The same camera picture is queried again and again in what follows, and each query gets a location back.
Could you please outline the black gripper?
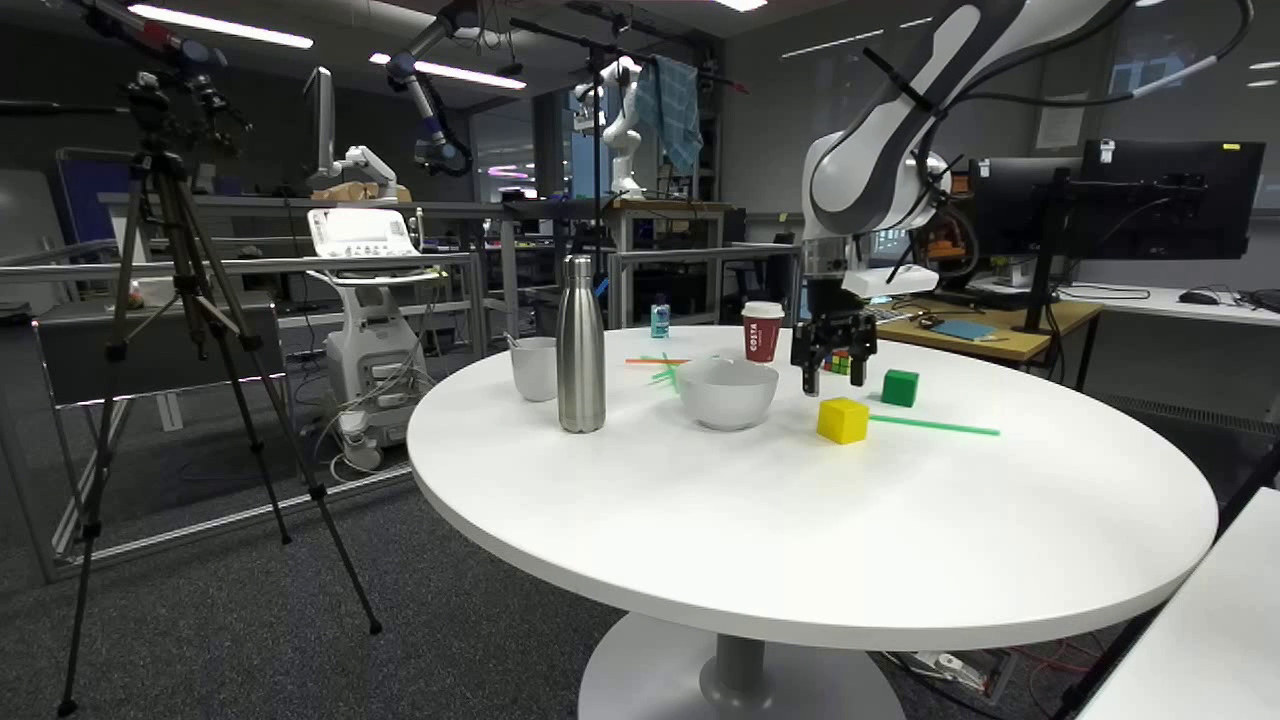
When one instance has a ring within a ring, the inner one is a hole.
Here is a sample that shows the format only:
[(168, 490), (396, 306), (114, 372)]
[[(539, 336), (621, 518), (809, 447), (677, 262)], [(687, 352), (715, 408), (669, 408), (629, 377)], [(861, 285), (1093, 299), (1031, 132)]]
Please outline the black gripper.
[(796, 293), (791, 361), (798, 362), (798, 392), (820, 395), (820, 361), (845, 352), (851, 361), (847, 381), (866, 383), (866, 361), (874, 352), (874, 321), (866, 303), (851, 297), (835, 276), (809, 276)]

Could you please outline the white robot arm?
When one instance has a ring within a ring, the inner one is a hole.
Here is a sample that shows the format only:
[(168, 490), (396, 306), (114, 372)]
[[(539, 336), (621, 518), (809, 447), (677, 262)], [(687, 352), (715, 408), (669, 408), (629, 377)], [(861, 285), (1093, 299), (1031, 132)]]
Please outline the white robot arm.
[(809, 143), (798, 163), (798, 242), (845, 239), (847, 271), (802, 271), (791, 325), (798, 392), (820, 395), (820, 369), (847, 352), (847, 383), (866, 381), (870, 293), (847, 288), (854, 239), (906, 218), (928, 183), (928, 132), (984, 81), (1054, 51), (1124, 10), (1124, 0), (945, 0), (928, 36), (887, 64), (878, 90), (851, 125)]

